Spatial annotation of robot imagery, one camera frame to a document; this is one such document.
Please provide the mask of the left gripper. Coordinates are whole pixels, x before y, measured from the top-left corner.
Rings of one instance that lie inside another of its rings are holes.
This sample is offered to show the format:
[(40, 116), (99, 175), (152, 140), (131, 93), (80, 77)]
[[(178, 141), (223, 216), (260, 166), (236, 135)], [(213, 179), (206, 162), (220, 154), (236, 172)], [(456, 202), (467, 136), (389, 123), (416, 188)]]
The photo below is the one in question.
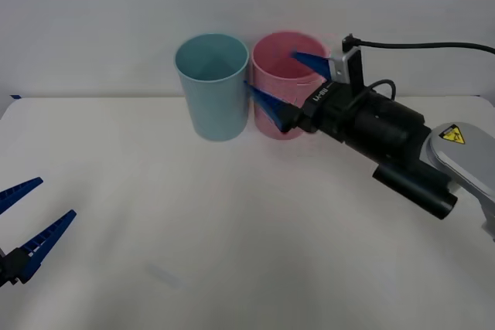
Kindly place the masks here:
[[(43, 180), (40, 177), (36, 177), (1, 191), (0, 214), (3, 214), (41, 184), (43, 184)], [(5, 253), (0, 249), (0, 287), (6, 282), (11, 284), (16, 284), (18, 281), (22, 284), (28, 282), (38, 271), (47, 254), (65, 233), (76, 215), (77, 213), (73, 209), (70, 210), (44, 231), (8, 253), (6, 255), (6, 276)]]

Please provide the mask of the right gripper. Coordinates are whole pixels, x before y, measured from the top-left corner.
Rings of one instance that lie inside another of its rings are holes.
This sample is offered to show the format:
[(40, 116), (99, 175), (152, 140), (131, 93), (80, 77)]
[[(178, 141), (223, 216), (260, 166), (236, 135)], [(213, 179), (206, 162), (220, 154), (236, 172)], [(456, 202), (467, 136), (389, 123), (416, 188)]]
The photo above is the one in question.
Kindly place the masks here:
[[(331, 80), (329, 59), (309, 53), (292, 52), (291, 57)], [(306, 99), (302, 110), (271, 94), (245, 83), (254, 102), (271, 119), (281, 133), (287, 133), (299, 126), (306, 133), (321, 131), (337, 141), (356, 141), (363, 135), (361, 108), (364, 105), (364, 91), (353, 95), (350, 85), (325, 81)]]

